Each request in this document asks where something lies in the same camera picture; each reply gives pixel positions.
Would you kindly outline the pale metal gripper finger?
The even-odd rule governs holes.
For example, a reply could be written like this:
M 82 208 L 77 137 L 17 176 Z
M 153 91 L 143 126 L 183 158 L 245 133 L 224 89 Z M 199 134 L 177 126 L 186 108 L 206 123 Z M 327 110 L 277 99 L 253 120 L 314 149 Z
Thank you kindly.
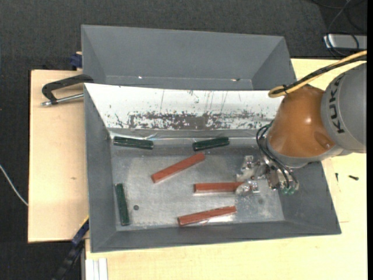
M 256 160 L 252 155 L 244 156 L 244 160 L 241 167 L 236 174 L 236 181 L 245 182 L 248 180 L 253 180 L 256 172 Z
M 248 196 L 259 194 L 259 186 L 258 183 L 255 181 L 246 181 L 240 184 L 237 189 L 235 190 L 235 194 L 237 196 Z

